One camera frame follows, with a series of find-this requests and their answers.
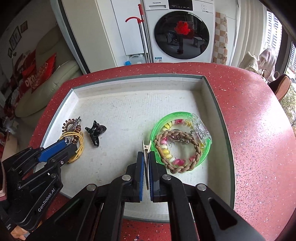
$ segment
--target building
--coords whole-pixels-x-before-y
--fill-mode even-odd
[[[279,48],[281,46],[281,33],[281,23],[272,12],[267,11],[267,26],[264,49],[272,48],[276,52],[276,56],[278,56]]]

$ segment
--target wooden bead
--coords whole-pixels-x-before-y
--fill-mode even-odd
[[[157,147],[156,149],[158,150],[158,153],[159,153],[160,157],[164,158],[165,155],[163,154],[163,150],[160,147]]]

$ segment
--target black hair claw clip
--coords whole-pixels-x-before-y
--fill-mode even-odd
[[[104,133],[107,130],[107,128],[105,126],[101,126],[94,120],[92,128],[86,127],[85,129],[89,133],[89,136],[91,137],[91,140],[93,141],[94,146],[99,146],[100,145],[99,135]]]

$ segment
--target picture frame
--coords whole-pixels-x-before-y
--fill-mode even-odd
[[[12,57],[12,49],[8,48],[8,56],[11,58]]]
[[[20,26],[20,32],[23,33],[28,29],[28,21],[26,20],[24,23]]]
[[[12,35],[14,36],[15,41],[16,41],[17,44],[18,44],[18,42],[19,42],[20,39],[22,38],[22,35],[20,34],[20,29],[19,29],[18,26],[15,28],[15,30],[14,30],[13,33],[12,33]]]
[[[11,37],[9,39],[9,43],[10,43],[11,49],[15,50],[15,47],[17,46],[17,42],[16,42],[15,37],[13,35],[11,35]]]

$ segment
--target person's hand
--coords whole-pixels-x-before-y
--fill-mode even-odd
[[[16,239],[26,240],[24,234],[26,234],[27,232],[28,231],[22,229],[20,226],[16,226],[16,228],[12,230],[11,235]]]

